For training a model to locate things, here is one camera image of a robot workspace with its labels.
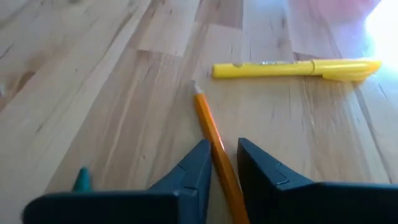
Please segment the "yellow highlighter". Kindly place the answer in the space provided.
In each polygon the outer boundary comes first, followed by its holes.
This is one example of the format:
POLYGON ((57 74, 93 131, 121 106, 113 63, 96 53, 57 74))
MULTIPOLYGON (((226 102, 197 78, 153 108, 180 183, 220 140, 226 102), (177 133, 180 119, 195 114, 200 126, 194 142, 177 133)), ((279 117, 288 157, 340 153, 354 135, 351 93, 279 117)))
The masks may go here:
POLYGON ((214 78, 319 76, 327 80, 361 81, 381 68, 380 60, 311 59, 260 63, 220 63, 212 66, 214 78))

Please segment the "teal marker tip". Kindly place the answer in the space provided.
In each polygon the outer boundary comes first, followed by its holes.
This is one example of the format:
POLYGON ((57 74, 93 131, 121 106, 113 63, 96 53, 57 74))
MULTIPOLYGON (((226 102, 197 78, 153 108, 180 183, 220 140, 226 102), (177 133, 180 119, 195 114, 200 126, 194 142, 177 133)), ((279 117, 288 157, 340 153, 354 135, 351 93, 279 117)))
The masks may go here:
POLYGON ((92 191, 91 175, 87 167, 82 167, 76 177, 72 188, 73 192, 89 192, 92 191))

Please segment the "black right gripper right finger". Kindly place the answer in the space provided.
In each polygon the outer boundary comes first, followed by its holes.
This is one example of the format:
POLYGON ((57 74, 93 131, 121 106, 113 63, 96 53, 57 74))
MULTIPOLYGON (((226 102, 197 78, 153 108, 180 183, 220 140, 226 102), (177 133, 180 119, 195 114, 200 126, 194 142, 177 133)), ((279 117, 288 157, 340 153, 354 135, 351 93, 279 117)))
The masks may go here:
POLYGON ((398 185, 314 182, 246 138, 238 175, 251 224, 398 224, 398 185))

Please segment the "orange pencil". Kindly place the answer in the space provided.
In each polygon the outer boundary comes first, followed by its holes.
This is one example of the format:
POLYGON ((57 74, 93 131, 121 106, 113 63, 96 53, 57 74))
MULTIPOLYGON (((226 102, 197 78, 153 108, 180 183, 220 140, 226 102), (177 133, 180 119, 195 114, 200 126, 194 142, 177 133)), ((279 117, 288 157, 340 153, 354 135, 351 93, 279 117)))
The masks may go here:
POLYGON ((193 103, 204 137, 211 143, 212 159, 234 224, 250 224, 243 193, 214 122, 204 91, 193 80, 193 103))

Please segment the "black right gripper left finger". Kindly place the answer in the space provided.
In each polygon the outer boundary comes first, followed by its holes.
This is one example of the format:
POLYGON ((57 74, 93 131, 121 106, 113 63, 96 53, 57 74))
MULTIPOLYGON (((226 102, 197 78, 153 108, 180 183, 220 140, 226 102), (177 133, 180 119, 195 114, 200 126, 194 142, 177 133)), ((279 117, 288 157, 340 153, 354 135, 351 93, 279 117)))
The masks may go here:
POLYGON ((23 224, 205 224, 211 144, 201 140, 147 190, 59 192, 28 203, 23 224))

